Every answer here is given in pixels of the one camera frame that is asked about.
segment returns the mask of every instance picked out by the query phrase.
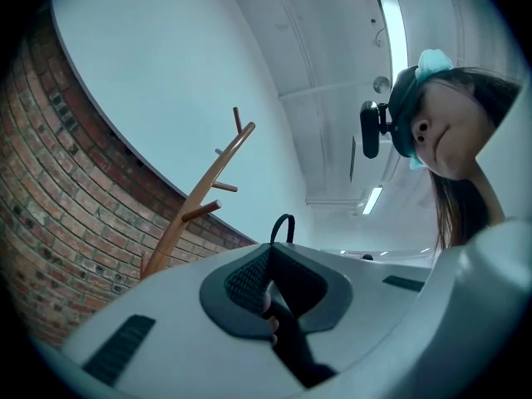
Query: woman's nose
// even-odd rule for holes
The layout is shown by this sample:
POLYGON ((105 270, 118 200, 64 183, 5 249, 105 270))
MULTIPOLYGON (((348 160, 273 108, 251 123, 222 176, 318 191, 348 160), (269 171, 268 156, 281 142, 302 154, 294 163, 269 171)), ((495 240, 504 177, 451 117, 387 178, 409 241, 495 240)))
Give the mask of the woman's nose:
POLYGON ((418 120, 412 125, 412 135, 417 143, 422 144, 426 141, 430 126, 428 120, 418 120))

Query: long dark hair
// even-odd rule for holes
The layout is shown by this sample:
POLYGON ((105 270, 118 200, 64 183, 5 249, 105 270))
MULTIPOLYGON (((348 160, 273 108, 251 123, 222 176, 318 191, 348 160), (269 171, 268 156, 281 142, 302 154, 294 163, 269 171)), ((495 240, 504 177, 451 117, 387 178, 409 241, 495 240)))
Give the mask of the long dark hair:
MULTIPOLYGON (((473 85, 474 98, 484 107, 495 127, 505 118, 520 91, 516 83, 475 68, 455 68, 439 72, 431 79, 473 85)), ((447 249, 463 245, 487 226, 487 206, 469 180, 449 180, 432 172, 430 174, 436 196, 436 246, 447 249)))

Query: woman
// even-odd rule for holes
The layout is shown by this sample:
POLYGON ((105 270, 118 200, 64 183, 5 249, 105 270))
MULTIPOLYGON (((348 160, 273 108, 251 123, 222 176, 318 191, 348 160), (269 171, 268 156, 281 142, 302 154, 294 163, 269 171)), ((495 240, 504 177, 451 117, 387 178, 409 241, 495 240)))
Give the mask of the woman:
POLYGON ((440 50, 399 73, 388 110, 397 151, 428 167, 441 249, 465 244, 504 220, 475 157, 502 122, 519 87, 472 68, 453 68, 440 50))

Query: brick wall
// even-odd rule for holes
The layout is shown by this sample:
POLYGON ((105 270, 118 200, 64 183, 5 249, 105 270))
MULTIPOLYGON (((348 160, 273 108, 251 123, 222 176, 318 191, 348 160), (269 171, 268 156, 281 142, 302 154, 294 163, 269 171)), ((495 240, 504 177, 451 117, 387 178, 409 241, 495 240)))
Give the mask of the brick wall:
MULTIPOLYGON (((0 116, 3 275, 30 332, 58 346, 138 283, 140 258, 184 198, 98 115, 49 11, 28 27, 5 73, 0 116)), ((188 225, 170 266, 250 244, 208 216, 188 225)))

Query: black loop handle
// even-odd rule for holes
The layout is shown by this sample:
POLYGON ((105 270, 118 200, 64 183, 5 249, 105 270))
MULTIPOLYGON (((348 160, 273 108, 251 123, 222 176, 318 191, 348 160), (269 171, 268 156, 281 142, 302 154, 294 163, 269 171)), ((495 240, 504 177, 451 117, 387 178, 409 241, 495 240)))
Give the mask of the black loop handle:
POLYGON ((275 225, 272 229, 272 236, 270 237, 269 243, 273 244, 275 242, 275 237, 277 236, 277 232, 279 231, 279 228, 281 227, 281 224, 283 224, 284 220, 288 219, 288 234, 286 236, 286 242, 292 243, 293 242, 293 231, 296 228, 296 219, 291 214, 283 214, 281 217, 277 219, 277 222, 275 222, 275 225))

